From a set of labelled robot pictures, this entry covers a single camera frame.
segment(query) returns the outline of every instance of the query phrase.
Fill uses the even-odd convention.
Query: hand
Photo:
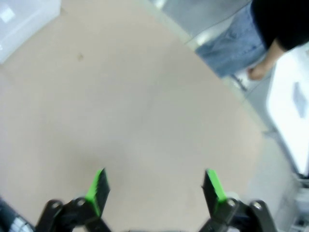
[[[262,80],[269,68],[264,63],[258,63],[254,68],[247,69],[248,76],[251,80],[259,81]]]

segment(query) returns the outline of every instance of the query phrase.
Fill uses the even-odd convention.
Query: white label
[[[15,13],[7,4],[0,5],[0,18],[3,22],[8,23],[15,17]]]

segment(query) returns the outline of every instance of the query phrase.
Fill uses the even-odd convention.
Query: person
[[[196,53],[218,76],[233,75],[264,58],[247,73],[261,80],[287,51],[309,41],[309,0],[253,0],[230,27]]]

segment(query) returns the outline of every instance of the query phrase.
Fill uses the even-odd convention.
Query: jeans
[[[196,54],[222,78],[250,66],[266,51],[249,3],[236,13],[225,32],[199,47]]]

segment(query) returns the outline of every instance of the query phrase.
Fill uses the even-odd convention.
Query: beige tabletop
[[[261,134],[215,74],[133,0],[63,0],[0,67],[0,195],[33,223],[106,167],[115,231],[196,231],[204,170],[243,195]]]

